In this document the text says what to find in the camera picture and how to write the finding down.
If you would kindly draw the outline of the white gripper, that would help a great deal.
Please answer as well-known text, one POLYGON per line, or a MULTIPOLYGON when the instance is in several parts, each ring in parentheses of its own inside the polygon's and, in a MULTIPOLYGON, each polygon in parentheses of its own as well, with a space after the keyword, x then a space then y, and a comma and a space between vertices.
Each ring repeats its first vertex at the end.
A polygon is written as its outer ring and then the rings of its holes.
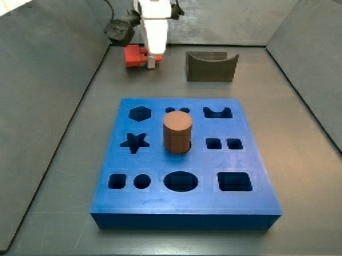
POLYGON ((149 49, 147 68, 155 69, 155 55, 166 51, 169 21, 185 15, 179 0, 134 0, 134 10, 141 17, 139 30, 149 49))

